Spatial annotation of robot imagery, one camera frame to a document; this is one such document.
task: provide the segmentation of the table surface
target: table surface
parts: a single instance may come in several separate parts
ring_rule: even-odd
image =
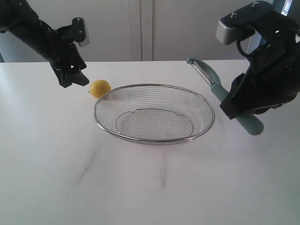
[[[228,90],[248,67],[207,63]],[[88,86],[60,87],[48,63],[1,64],[0,224],[299,224],[299,97],[260,115],[265,131],[250,136],[183,61],[87,65],[91,81],[112,88],[163,83],[199,92],[215,124],[188,143],[126,142],[97,126]]]

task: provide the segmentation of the metal strainer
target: metal strainer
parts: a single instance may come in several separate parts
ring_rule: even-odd
[[[162,84],[137,84],[113,89],[94,108],[97,124],[126,141],[175,144],[207,132],[215,113],[201,95]]]

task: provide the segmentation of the teal peeler handle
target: teal peeler handle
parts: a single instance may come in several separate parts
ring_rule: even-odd
[[[210,83],[211,92],[219,99],[223,101],[229,94],[229,92],[222,86],[221,81],[217,73],[205,62],[188,58],[187,63],[192,65],[194,62],[209,75],[212,83]],[[242,115],[236,117],[236,120],[243,126],[243,128],[251,135],[260,135],[263,132],[263,123],[251,113],[243,113]]]

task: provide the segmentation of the basket rim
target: basket rim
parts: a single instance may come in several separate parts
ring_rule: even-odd
[[[104,126],[102,126],[100,124],[100,122],[98,121],[97,117],[96,117],[96,111],[97,111],[97,107],[100,104],[100,102],[102,101],[102,99],[104,99],[107,95],[109,95],[112,92],[115,92],[117,90],[121,90],[121,89],[126,89],[126,88],[132,88],[132,87],[167,87],[167,88],[173,88],[173,89],[180,89],[180,90],[184,90],[187,92],[190,92],[196,96],[198,96],[199,98],[201,98],[202,100],[205,101],[205,103],[209,106],[211,114],[212,114],[212,120],[210,122],[210,124],[207,126],[206,129],[204,129],[202,132],[195,134],[193,136],[190,137],[186,137],[186,138],[174,138],[174,139],[143,139],[143,138],[134,138],[134,137],[129,137],[126,135],[121,135],[118,134],[112,130],[109,130],[107,128],[105,128]],[[129,141],[135,141],[135,142],[148,142],[148,143],[175,143],[175,142],[182,142],[182,141],[189,141],[192,140],[196,137],[199,137],[203,134],[205,134],[207,131],[210,130],[210,128],[212,127],[212,125],[215,122],[215,110],[213,109],[213,107],[211,106],[211,104],[209,103],[209,101],[202,95],[200,95],[199,93],[193,91],[193,90],[189,90],[186,88],[182,88],[182,87],[177,87],[177,86],[173,86],[173,85],[167,85],[167,84],[158,84],[158,83],[143,83],[143,84],[131,84],[131,85],[126,85],[126,86],[121,86],[115,89],[110,90],[109,92],[107,92],[106,94],[104,94],[101,98],[99,98],[97,100],[97,102],[95,103],[94,109],[93,109],[93,114],[94,114],[94,120],[95,122],[98,124],[99,127],[101,127],[103,130],[105,130],[106,132],[118,136],[118,137],[122,137],[124,139],[127,139]]]

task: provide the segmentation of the lemon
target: lemon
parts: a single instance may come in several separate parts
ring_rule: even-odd
[[[107,81],[98,80],[98,81],[94,81],[90,85],[89,93],[96,98],[100,98],[110,90],[111,90],[111,86]]]

